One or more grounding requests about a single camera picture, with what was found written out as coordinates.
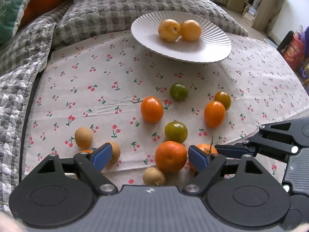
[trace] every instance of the floor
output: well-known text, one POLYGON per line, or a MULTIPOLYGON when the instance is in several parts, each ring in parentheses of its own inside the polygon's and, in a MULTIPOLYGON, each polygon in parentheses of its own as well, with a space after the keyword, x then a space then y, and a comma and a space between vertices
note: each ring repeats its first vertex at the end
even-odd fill
POLYGON ((223 5, 219 5, 223 10, 225 10, 226 13, 228 13, 232 18, 235 19, 235 21, 237 23, 239 23, 242 27, 244 27, 248 33, 249 33, 249 37, 254 38, 254 39, 258 39, 261 41, 264 41, 264 38, 267 38, 267 34, 265 32, 261 32, 258 30, 255 30, 253 28, 251 28, 248 24, 246 24, 243 20, 242 20, 242 15, 229 10, 228 8, 224 7, 223 5))

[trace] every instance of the white paper plate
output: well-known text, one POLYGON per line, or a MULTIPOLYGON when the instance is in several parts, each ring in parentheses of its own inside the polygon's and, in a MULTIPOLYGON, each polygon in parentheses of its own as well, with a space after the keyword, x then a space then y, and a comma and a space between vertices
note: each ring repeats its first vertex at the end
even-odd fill
POLYGON ((157 11, 137 18, 132 26, 133 37, 143 46, 160 55, 189 63, 210 63, 221 61, 232 51, 228 36, 208 20, 180 11, 157 11), (158 27, 165 19, 174 19, 179 24, 185 20, 197 21, 202 34, 199 40, 188 42, 181 37, 169 43, 162 40, 158 27))

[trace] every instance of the purple object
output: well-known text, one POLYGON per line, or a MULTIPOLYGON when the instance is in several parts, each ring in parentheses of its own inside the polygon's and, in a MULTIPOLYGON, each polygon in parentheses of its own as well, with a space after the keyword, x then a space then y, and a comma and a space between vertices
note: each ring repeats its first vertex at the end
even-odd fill
POLYGON ((302 32, 302 34, 300 35, 300 39, 304 44, 304 55, 306 57, 309 57, 309 27, 302 32))

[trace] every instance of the bed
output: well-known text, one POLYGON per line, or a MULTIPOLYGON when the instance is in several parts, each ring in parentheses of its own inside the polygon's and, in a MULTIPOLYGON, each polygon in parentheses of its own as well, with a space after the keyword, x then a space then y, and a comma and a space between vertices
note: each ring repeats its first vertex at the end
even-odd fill
MULTIPOLYGON (((188 148, 211 137, 233 144, 260 124, 307 116, 309 97, 293 71, 274 48, 247 35, 209 0, 67 0, 36 19, 0 47, 0 209, 10 213, 10 193, 45 156, 80 151, 74 132, 81 126, 92 130, 93 150, 108 141, 119 144, 119 160, 102 173, 121 188, 143 184, 169 121, 186 124, 188 148), (232 42, 231 55, 193 65, 150 52, 132 37, 130 25, 158 10, 189 12, 216 24, 232 42), (175 82, 190 90, 181 104, 168 93, 175 82), (203 109, 219 90, 231 95, 232 107, 219 128, 209 129, 203 109), (139 112, 147 96, 164 107, 156 125, 144 123, 139 112)), ((285 165, 257 159, 281 181, 285 165)), ((167 183, 183 185, 192 176, 186 164, 167 175, 167 183)))

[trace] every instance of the white wall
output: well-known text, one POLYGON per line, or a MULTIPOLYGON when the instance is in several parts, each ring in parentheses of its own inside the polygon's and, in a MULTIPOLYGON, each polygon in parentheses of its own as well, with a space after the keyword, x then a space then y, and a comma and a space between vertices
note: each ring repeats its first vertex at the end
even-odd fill
POLYGON ((269 35, 279 44, 289 31, 309 26, 309 0, 285 0, 269 35))

